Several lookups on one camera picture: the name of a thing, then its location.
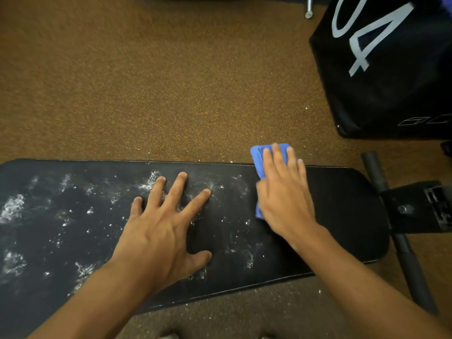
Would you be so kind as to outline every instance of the person's left arm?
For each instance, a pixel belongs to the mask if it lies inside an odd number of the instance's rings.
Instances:
[[[114,338],[147,297],[210,261],[209,251],[189,254],[186,249],[190,221],[209,199],[210,190],[203,190],[177,212],[186,180],[187,174],[180,173],[163,204],[164,177],[156,180],[144,211],[142,198],[133,201],[110,261],[29,339]]]

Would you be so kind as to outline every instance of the folded cloth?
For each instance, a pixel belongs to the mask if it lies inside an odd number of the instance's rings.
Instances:
[[[279,148],[282,152],[282,157],[284,158],[284,162],[287,165],[287,148],[289,147],[289,144],[279,144]],[[257,175],[260,179],[263,179],[265,177],[265,172],[263,170],[263,149],[268,147],[270,149],[270,152],[273,155],[272,152],[272,146],[271,145],[256,145],[251,148],[251,156],[253,157],[253,162],[256,167]],[[262,212],[259,208],[259,202],[256,205],[256,217],[259,219],[263,219]]]

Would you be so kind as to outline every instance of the hand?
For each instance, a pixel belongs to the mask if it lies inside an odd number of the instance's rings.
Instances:
[[[166,179],[160,176],[149,194],[146,209],[143,199],[133,200],[130,217],[113,256],[107,263],[127,273],[149,295],[187,278],[212,258],[209,251],[189,254],[186,248],[190,221],[210,197],[204,189],[180,213],[177,206],[187,174],[181,172],[162,204]]]
[[[257,183],[259,206],[272,230],[292,247],[315,222],[314,204],[309,193],[306,167],[297,161],[293,148],[287,148],[287,165],[278,144],[263,151],[265,178]]]

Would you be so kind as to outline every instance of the person's right arm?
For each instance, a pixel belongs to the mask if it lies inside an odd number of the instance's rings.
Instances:
[[[325,283],[333,298],[364,338],[452,338],[422,308],[400,294],[344,250],[315,221],[306,168],[279,145],[263,153],[266,178],[257,184],[259,206],[273,231],[283,237]]]

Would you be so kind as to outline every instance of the black tube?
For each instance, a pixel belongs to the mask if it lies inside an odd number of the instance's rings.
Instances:
[[[386,181],[376,152],[366,152],[361,154],[361,157],[370,181],[374,185],[377,193],[389,190],[388,182]],[[406,284],[410,290],[411,298],[417,305],[421,306],[430,314],[437,315],[438,308],[436,307],[435,300],[430,293],[421,265],[411,248],[408,238],[406,235],[399,233],[393,233],[391,236],[396,247],[395,250],[397,251],[400,267],[402,268]]]

